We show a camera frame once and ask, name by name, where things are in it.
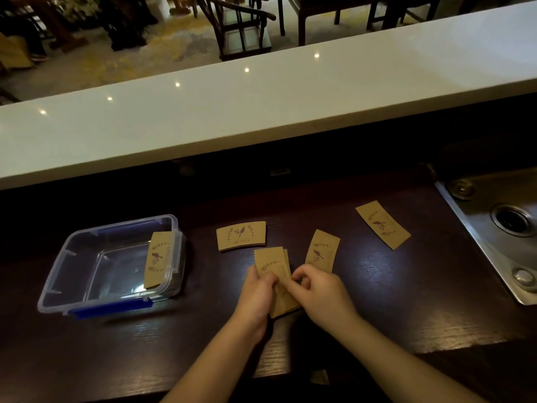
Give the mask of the person's left hand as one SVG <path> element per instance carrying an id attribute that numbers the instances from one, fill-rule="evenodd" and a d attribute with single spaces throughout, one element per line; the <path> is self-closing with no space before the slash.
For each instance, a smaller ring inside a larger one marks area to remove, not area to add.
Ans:
<path id="1" fill-rule="evenodd" d="M 253 269 L 257 269 L 255 264 L 247 270 L 232 320 L 248 334 L 260 339 L 266 330 L 273 291 L 253 288 Z"/>

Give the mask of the person's right hand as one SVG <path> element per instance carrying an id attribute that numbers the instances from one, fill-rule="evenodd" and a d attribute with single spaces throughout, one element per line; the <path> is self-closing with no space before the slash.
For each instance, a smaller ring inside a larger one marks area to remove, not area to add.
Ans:
<path id="1" fill-rule="evenodd" d="M 319 270 L 315 266 L 303 264 L 292 274 L 292 280 L 310 280 L 308 301 L 298 301 L 308 317 L 324 331 L 336 337 L 364 320 L 359 317 L 354 304 L 341 279 Z"/>

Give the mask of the kraft paper cup sleeves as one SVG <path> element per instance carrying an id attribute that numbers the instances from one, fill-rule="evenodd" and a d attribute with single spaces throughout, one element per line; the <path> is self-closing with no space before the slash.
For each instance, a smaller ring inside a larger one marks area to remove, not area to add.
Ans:
<path id="1" fill-rule="evenodd" d="M 282 284 L 286 279 L 291 279 L 287 251 L 283 247 L 255 249 L 254 258 L 260 277 L 273 272 L 279 279 L 278 284 L 273 288 L 270 317 L 278 318 L 297 310 L 300 307 L 299 303 Z"/>

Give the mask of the person's right forearm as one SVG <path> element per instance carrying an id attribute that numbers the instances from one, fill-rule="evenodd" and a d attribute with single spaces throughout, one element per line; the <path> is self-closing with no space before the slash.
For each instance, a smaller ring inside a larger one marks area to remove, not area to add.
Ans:
<path id="1" fill-rule="evenodd" d="M 392 403 L 487 403 L 357 315 L 330 333 L 365 366 Z"/>

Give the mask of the person's left forearm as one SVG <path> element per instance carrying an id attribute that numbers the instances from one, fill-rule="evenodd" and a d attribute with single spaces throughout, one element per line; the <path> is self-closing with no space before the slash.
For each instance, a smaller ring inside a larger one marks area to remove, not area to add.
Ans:
<path id="1" fill-rule="evenodd" d="M 160 403 L 226 403 L 267 322 L 267 314 L 256 319 L 234 314 Z"/>

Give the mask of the kraft bird print cup sleeve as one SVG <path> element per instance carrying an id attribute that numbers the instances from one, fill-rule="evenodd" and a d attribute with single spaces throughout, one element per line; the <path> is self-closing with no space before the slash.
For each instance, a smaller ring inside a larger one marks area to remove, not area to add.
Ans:
<path id="1" fill-rule="evenodd" d="M 156 231 L 152 234 L 144 267 L 144 289 L 149 290 L 164 282 L 174 244 L 174 231 Z"/>
<path id="2" fill-rule="evenodd" d="M 397 249 L 411 237 L 378 201 L 366 203 L 355 208 L 359 216 L 373 232 L 391 249 Z"/>
<path id="3" fill-rule="evenodd" d="M 254 221 L 233 224 L 216 230 L 220 252 L 251 246 L 266 245 L 266 222 Z"/>
<path id="4" fill-rule="evenodd" d="M 340 238 L 317 229 L 312 237 L 305 264 L 332 273 Z"/>

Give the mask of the clear plastic container blue clips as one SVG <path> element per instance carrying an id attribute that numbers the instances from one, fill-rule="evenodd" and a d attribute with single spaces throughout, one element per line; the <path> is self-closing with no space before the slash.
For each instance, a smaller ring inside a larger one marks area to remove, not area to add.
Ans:
<path id="1" fill-rule="evenodd" d="M 145 261 L 156 231 L 174 231 L 175 244 L 164 282 L 146 290 Z M 84 319 L 151 308 L 179 294 L 185 253 L 186 237 L 171 214 L 78 230 L 58 253 L 37 310 Z"/>

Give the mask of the white bar counter ledge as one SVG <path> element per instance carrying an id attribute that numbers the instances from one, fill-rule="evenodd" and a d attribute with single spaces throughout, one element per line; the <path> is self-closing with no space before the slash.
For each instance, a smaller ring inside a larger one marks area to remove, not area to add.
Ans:
<path id="1" fill-rule="evenodd" d="M 537 93 L 537 0 L 0 107 L 0 191 Z"/>

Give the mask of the round metal sink hole cover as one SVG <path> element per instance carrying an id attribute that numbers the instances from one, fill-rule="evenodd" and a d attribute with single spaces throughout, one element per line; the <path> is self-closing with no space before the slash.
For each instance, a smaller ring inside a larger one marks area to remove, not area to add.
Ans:
<path id="1" fill-rule="evenodd" d="M 467 179 L 457 179 L 446 184 L 448 193 L 456 200 L 470 201 L 476 194 L 474 184 Z"/>

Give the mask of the stainless steel sink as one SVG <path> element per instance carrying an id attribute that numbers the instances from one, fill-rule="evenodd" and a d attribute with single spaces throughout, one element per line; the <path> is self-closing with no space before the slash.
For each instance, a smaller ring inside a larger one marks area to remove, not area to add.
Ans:
<path id="1" fill-rule="evenodd" d="M 525 306 L 537 306 L 537 291 L 525 291 L 512 277 L 513 269 L 524 268 L 537 278 L 537 235 L 509 235 L 497 228 L 490 218 L 493 206 L 508 203 L 524 208 L 537 219 L 537 167 L 453 180 L 457 179 L 467 179 L 474 184 L 476 194 L 472 200 L 454 199 L 446 189 L 450 181 L 436 177 L 434 184 L 516 301 Z"/>

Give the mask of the small round metal sink knob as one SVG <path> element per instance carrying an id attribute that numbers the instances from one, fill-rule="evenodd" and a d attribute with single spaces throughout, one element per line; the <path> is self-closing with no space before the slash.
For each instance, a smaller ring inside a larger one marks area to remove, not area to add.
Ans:
<path id="1" fill-rule="evenodd" d="M 516 268 L 512 271 L 512 277 L 517 285 L 525 289 L 525 291 L 537 291 L 537 278 L 531 271 L 524 268 Z"/>

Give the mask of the round sink drain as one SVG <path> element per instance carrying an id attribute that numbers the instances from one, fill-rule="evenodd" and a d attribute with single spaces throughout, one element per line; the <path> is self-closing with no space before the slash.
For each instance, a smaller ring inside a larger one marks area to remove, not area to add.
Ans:
<path id="1" fill-rule="evenodd" d="M 515 237 L 533 237 L 537 235 L 537 219 L 519 206 L 499 203 L 490 210 L 494 225 L 503 232 Z"/>

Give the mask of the dark wooden table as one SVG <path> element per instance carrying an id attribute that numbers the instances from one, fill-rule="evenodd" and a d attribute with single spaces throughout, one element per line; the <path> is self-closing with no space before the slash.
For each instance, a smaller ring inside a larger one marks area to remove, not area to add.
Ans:
<path id="1" fill-rule="evenodd" d="M 298 16 L 299 46 L 305 45 L 305 21 L 308 17 L 324 13 L 335 13 L 334 24 L 339 25 L 340 13 L 349 8 L 370 5 L 366 30 L 372 29 L 376 22 L 382 22 L 382 29 L 391 29 L 399 21 L 412 13 L 409 8 L 430 5 L 425 19 L 419 22 L 430 21 L 434 18 L 441 0 L 288 0 Z"/>

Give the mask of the dark carved wooden furniture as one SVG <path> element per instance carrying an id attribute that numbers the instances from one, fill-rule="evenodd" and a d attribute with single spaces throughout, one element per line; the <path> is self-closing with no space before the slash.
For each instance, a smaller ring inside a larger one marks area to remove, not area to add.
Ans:
<path id="1" fill-rule="evenodd" d="M 98 18 L 113 51 L 145 46 L 144 30 L 158 24 L 146 0 L 98 0 L 98 6 Z"/>

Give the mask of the brown wooden table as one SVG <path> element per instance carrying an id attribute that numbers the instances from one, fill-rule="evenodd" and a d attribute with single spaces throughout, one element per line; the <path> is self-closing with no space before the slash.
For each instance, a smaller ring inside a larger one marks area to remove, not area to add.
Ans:
<path id="1" fill-rule="evenodd" d="M 84 47 L 89 44 L 86 37 L 76 38 L 65 26 L 60 19 L 60 13 L 57 12 L 54 5 L 54 0 L 9 0 L 15 12 L 20 12 L 28 7 L 33 13 L 39 17 L 41 22 L 47 28 L 54 38 L 50 42 L 50 48 L 53 50 L 60 49 L 63 53 L 70 53 L 75 49 Z"/>

